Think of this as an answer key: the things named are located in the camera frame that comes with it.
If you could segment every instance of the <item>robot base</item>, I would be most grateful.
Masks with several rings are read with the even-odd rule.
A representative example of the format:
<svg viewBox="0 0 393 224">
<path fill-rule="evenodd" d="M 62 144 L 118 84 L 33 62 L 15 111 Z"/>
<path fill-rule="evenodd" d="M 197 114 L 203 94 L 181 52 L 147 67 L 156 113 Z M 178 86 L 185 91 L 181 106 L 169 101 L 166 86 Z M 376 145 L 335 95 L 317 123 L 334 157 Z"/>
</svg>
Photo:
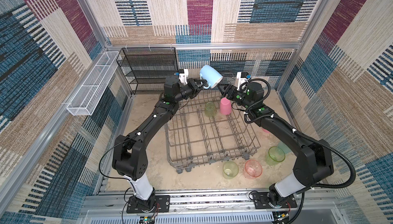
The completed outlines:
<svg viewBox="0 0 393 224">
<path fill-rule="evenodd" d="M 155 196 L 155 204 L 154 207 L 151 211 L 149 211 L 148 213 L 154 213 L 157 210 L 157 205 L 156 203 L 158 203 L 160 205 L 160 209 L 158 210 L 158 212 L 162 213 L 162 212 L 169 212 L 169 203 L 170 203 L 170 196 L 169 195 L 159 195 L 159 196 Z M 144 206 L 140 205 L 137 202 L 136 197 L 131 196 L 129 199 L 129 203 L 127 206 L 127 214 L 136 214 L 136 213 L 144 213 L 142 211 L 142 209 L 145 209 Z"/>
<path fill-rule="evenodd" d="M 254 206 L 256 209 L 274 209 L 272 206 L 269 204 L 269 198 L 268 198 L 268 193 L 269 192 L 253 192 L 251 194 L 252 199 L 255 199 L 257 201 L 254 201 Z M 287 199 L 287 202 L 291 205 L 291 208 L 296 208 L 297 203 L 293 198 L 293 194 L 289 196 Z"/>
</svg>

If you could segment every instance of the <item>dish rack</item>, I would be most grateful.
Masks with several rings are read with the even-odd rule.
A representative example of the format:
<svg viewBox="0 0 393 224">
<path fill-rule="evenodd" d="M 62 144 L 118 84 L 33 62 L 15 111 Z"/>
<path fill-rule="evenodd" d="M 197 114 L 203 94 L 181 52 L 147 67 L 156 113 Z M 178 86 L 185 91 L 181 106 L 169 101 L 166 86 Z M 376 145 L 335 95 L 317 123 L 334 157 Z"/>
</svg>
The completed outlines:
<svg viewBox="0 0 393 224">
<path fill-rule="evenodd" d="M 240 157 L 248 160 L 261 147 L 252 125 L 244 122 L 240 111 L 232 109 L 229 115 L 219 112 L 220 100 L 218 90 L 202 90 L 194 99 L 181 101 L 177 113 L 164 125 L 167 160 L 177 173 Z M 213 118 L 204 112 L 208 102 L 217 108 Z"/>
</svg>

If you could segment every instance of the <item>translucent green cup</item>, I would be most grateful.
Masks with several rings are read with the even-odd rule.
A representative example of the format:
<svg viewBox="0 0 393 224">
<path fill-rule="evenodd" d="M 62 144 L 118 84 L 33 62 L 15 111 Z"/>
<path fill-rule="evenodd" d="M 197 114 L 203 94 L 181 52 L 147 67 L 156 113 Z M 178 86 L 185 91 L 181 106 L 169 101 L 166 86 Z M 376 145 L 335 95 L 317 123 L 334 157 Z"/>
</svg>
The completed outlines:
<svg viewBox="0 0 393 224">
<path fill-rule="evenodd" d="M 288 153 L 292 152 L 292 150 L 286 144 L 284 144 L 281 140 L 278 143 L 277 147 L 282 149 L 285 154 L 288 154 Z"/>
<path fill-rule="evenodd" d="M 237 176 L 237 174 L 239 173 L 239 167 L 233 161 L 225 162 L 222 169 L 223 169 L 222 174 L 226 179 L 232 179 L 233 177 Z"/>
<path fill-rule="evenodd" d="M 213 102 L 208 102 L 205 104 L 205 114 L 208 118 L 213 118 L 216 116 L 217 108 Z"/>
<path fill-rule="evenodd" d="M 279 147 L 271 147 L 269 148 L 268 153 L 266 154 L 266 163 L 268 165 L 276 165 L 285 159 L 284 151 Z"/>
</svg>

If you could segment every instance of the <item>black cable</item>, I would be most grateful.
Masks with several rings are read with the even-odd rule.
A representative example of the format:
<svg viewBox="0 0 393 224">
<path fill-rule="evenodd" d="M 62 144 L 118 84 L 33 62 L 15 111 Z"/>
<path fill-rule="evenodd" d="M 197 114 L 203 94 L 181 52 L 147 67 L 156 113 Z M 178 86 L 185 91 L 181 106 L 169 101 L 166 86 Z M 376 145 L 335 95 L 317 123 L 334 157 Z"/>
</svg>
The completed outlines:
<svg viewBox="0 0 393 224">
<path fill-rule="evenodd" d="M 122 144 L 123 144 L 123 143 L 119 143 L 119 144 L 117 144 L 117 145 L 114 145 L 112 148 L 110 148 L 109 150 L 107 150 L 106 153 L 104 153 L 104 155 L 102 155 L 101 160 L 99 161 L 99 164 L 98 164 L 98 169 L 99 169 L 100 174 L 102 174 L 104 177 L 111 178 L 111 179 L 123 179 L 123 180 L 128 180 L 128 179 L 126 179 L 126 178 L 110 177 L 110 176 L 107 176 L 107 175 L 105 175 L 104 173 L 102 173 L 101 167 L 100 167 L 101 161 L 102 161 L 102 159 L 105 157 L 105 155 L 106 155 L 107 153 L 109 153 L 109 152 L 111 151 L 111 149 L 115 148 L 115 147 L 118 146 L 118 145 L 122 145 Z"/>
<path fill-rule="evenodd" d="M 256 120 L 258 120 L 258 119 L 260 119 L 260 118 L 266 118 L 266 117 L 271 117 L 271 115 L 261 115 L 261 116 L 255 118 L 255 119 L 252 119 L 251 121 L 245 121 L 245 122 L 246 122 L 246 123 L 253 123 L 253 122 L 255 122 Z M 275 119 L 281 121 L 282 123 L 284 123 L 284 124 L 285 124 L 289 129 L 291 129 L 291 130 L 294 128 L 294 127 L 293 127 L 291 124 L 289 124 L 285 119 L 283 119 L 283 118 L 281 118 L 281 117 L 279 117 L 279 116 L 273 116 L 273 118 L 275 118 Z M 323 143 L 317 141 L 316 139 L 314 139 L 314 138 L 312 138 L 312 137 L 310 137 L 310 136 L 308 136 L 308 135 L 305 135 L 304 133 L 302 133 L 302 132 L 300 132 L 300 131 L 298 131 L 298 130 L 296 130 L 294 133 L 295 133 L 296 135 L 299 135 L 300 137 L 306 139 L 306 140 L 309 140 L 309 141 L 311 141 L 311 142 L 313 142 L 313 143 L 315 143 L 315 144 L 317 144 L 317 145 L 320 145 L 320 146 L 322 146 L 322 147 L 324 147 L 324 148 L 330 150 L 331 152 L 333 152 L 334 154 L 336 154 L 339 158 L 341 158 L 341 159 L 346 163 L 346 165 L 347 165 L 348 168 L 349 168 L 350 176 L 349 176 L 349 179 L 348 179 L 346 182 L 341 183 L 341 184 L 337 184 L 337 185 L 320 184 L 320 183 L 317 183 L 317 184 L 314 184 L 313 187 L 334 188 L 334 189 L 337 189 L 337 188 L 345 188 L 345 187 L 350 186 L 350 185 L 355 181 L 355 179 L 356 179 L 355 167 L 353 167 L 351 161 L 350 161 L 347 157 L 345 157 L 342 153 L 340 153 L 340 152 L 337 151 L 336 149 L 330 147 L 329 145 L 325 145 L 325 144 L 323 144 Z"/>
<path fill-rule="evenodd" d="M 179 110 L 181 110 L 181 109 L 183 109 L 187 104 L 188 104 L 188 102 L 190 102 L 190 99 L 187 101 L 187 103 L 185 104 L 185 105 L 183 105 Z"/>
<path fill-rule="evenodd" d="M 296 218 L 300 215 L 300 212 L 303 208 L 303 203 L 304 203 L 304 192 L 302 193 L 302 200 L 300 201 L 300 205 L 299 208 L 297 209 L 296 214 L 292 217 L 292 219 L 290 219 L 287 224 L 291 224 L 292 222 L 294 222 L 296 220 Z"/>
<path fill-rule="evenodd" d="M 334 189 L 345 188 L 345 187 L 350 186 L 355 181 L 355 179 L 356 179 L 355 167 L 353 167 L 351 161 L 348 158 L 346 158 L 343 154 L 341 154 L 336 149 L 334 149 L 334 148 L 332 148 L 332 147 L 330 147 L 328 145 L 322 144 L 319 141 L 317 141 L 316 139 L 314 139 L 314 138 L 312 138 L 312 137 L 310 137 L 308 135 L 305 135 L 304 133 L 301 133 L 299 131 L 295 131 L 295 134 L 297 134 L 297 135 L 299 135 L 302 138 L 305 138 L 305 139 L 307 139 L 307 140 L 309 140 L 311 142 L 316 143 L 317 145 L 320 145 L 320 146 L 322 146 L 324 148 L 327 148 L 328 150 L 332 151 L 337 156 L 339 156 L 346 163 L 346 165 L 348 165 L 348 167 L 349 167 L 350 176 L 349 176 L 349 179 L 346 182 L 341 183 L 341 184 L 337 184 L 337 185 L 317 183 L 317 184 L 314 184 L 313 187 L 334 188 Z"/>
<path fill-rule="evenodd" d="M 124 207 L 123 207 L 123 210 L 122 210 L 122 212 L 121 212 L 121 222 L 124 224 L 124 220 L 123 220 L 123 212 L 124 212 L 124 208 L 125 208 L 125 206 L 128 204 L 128 202 L 126 202 L 125 203 L 125 205 L 124 205 Z"/>
<path fill-rule="evenodd" d="M 125 200 L 125 194 L 128 192 L 128 190 L 130 190 L 130 189 L 132 189 L 132 190 L 134 190 L 134 188 L 133 187 L 129 187 L 127 190 L 125 190 L 125 192 L 124 192 L 124 202 L 126 202 L 126 203 L 128 203 L 130 200 L 128 200 L 128 201 L 126 201 Z"/>
<path fill-rule="evenodd" d="M 245 111 L 245 110 L 243 110 L 243 109 L 233 108 L 233 104 L 235 104 L 235 102 L 232 102 L 232 104 L 231 104 L 232 109 L 234 109 L 234 110 L 240 110 L 241 112 Z"/>
<path fill-rule="evenodd" d="M 257 201 L 260 202 L 259 199 L 253 199 L 253 198 L 250 197 L 250 194 L 253 194 L 254 192 L 258 192 L 258 191 L 251 191 L 251 192 L 249 192 L 249 193 L 248 193 L 248 198 L 249 198 L 251 201 L 253 201 L 253 202 L 257 202 Z"/>
</svg>

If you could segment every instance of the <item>light blue mug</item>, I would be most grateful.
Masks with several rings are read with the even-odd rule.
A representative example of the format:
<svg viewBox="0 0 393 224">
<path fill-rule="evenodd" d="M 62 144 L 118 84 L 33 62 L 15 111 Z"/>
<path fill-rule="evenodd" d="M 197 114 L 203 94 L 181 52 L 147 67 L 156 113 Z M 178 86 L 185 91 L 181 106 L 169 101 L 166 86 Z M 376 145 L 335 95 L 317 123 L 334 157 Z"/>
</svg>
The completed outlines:
<svg viewBox="0 0 393 224">
<path fill-rule="evenodd" d="M 200 69 L 199 76 L 201 79 L 208 81 L 209 86 L 204 86 L 204 89 L 214 88 L 223 79 L 222 75 L 209 65 L 205 65 Z"/>
</svg>

